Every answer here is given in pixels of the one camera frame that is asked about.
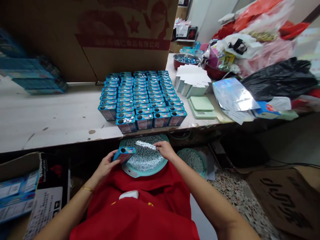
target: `metal bowl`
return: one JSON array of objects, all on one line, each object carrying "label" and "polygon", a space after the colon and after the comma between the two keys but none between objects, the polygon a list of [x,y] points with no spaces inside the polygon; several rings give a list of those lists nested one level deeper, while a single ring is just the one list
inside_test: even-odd
[{"label": "metal bowl", "polygon": [[[179,57],[190,57],[196,60],[197,63],[185,63],[185,62],[181,62],[179,60],[177,60],[177,58]],[[178,67],[185,65],[185,64],[191,64],[191,65],[198,65],[201,62],[201,59],[197,56],[191,55],[191,54],[187,54],[187,53],[177,53],[175,55],[173,55],[173,66],[174,68],[177,70]]]}]

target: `black plastic bag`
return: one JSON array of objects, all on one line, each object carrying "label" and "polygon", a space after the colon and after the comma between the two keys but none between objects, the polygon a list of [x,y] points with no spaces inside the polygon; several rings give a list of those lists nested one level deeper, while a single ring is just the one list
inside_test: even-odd
[{"label": "black plastic bag", "polygon": [[260,69],[241,83],[256,101],[269,101],[275,96],[294,99],[318,84],[310,66],[310,61],[293,57]]}]

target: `red bowl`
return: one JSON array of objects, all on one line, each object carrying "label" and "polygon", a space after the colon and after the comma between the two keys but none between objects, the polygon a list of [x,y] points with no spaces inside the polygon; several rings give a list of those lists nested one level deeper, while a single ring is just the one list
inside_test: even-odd
[{"label": "red bowl", "polygon": [[209,78],[214,80],[221,80],[224,75],[226,75],[228,72],[220,71],[217,68],[213,68],[208,64],[208,59],[205,61],[204,70],[207,71],[207,75]]},{"label": "red bowl", "polygon": [[[198,59],[199,62],[198,63],[184,63],[184,62],[180,62],[176,59],[176,57],[192,57],[194,59]],[[201,59],[197,56],[191,55],[191,54],[187,54],[187,53],[177,53],[175,55],[173,55],[173,66],[174,69],[177,70],[178,67],[182,66],[182,65],[186,65],[186,64],[190,64],[190,65],[198,65],[201,62]]]}]

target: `gold bracelet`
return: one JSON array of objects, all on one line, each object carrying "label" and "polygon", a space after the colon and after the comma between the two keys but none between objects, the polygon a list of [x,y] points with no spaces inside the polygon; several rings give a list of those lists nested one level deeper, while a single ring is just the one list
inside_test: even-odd
[{"label": "gold bracelet", "polygon": [[93,190],[91,188],[86,188],[84,185],[82,186],[83,189],[88,190],[90,192],[93,192]]}]

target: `white candy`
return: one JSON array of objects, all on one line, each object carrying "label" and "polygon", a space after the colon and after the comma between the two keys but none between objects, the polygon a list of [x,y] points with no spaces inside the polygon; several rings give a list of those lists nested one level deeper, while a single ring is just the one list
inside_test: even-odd
[{"label": "white candy", "polygon": [[144,144],[150,144],[152,148],[156,149],[153,144],[163,141],[163,139],[160,136],[150,136],[129,139],[126,143],[127,147],[134,146],[136,149],[136,154],[129,159],[127,164],[139,171],[148,171],[154,169],[163,159],[161,154],[158,151],[151,150],[147,147],[136,145],[137,140],[143,142]]},{"label": "white candy", "polygon": [[182,150],[178,156],[199,175],[203,173],[204,167],[201,158],[191,150]]}]

